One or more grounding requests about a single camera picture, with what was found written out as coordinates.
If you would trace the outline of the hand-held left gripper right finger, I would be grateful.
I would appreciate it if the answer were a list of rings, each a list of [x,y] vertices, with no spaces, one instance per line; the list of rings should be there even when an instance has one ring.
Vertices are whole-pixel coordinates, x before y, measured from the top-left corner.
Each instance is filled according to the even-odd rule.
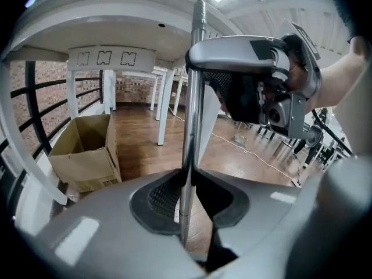
[[[208,273],[305,273],[307,186],[198,169],[196,194],[213,222]]]

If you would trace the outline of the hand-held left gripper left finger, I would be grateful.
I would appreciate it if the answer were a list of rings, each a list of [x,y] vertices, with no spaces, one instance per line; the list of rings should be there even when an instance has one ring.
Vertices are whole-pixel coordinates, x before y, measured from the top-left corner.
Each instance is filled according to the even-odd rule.
[[[175,236],[153,234],[130,212],[135,190],[172,171],[102,188],[50,221],[34,250],[56,278],[202,278]]]

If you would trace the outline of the person's right hand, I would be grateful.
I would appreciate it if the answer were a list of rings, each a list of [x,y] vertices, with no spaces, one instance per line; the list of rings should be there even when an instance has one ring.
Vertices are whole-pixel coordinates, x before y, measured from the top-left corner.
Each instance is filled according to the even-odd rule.
[[[291,63],[287,87],[290,91],[301,90],[307,83],[307,70],[297,63]]]

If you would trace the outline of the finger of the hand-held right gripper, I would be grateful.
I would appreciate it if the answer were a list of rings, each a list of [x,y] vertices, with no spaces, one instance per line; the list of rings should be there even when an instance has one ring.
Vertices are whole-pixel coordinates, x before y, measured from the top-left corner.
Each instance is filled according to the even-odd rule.
[[[273,37],[234,35],[193,45],[185,56],[192,70],[223,72],[287,72],[287,45]]]
[[[233,120],[259,123],[257,83],[251,76],[205,72],[204,80],[209,82],[223,110],[229,113]]]

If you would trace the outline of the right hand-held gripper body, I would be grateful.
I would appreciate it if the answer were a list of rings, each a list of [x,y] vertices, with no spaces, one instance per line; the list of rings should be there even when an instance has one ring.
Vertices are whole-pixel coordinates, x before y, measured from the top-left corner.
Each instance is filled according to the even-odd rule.
[[[273,67],[257,84],[261,126],[288,138],[310,139],[313,134],[303,130],[306,101],[320,88],[320,58],[312,40],[299,25],[285,19],[280,24],[279,39],[270,39]],[[305,64],[307,77],[300,88],[288,88],[290,60],[297,57]]]

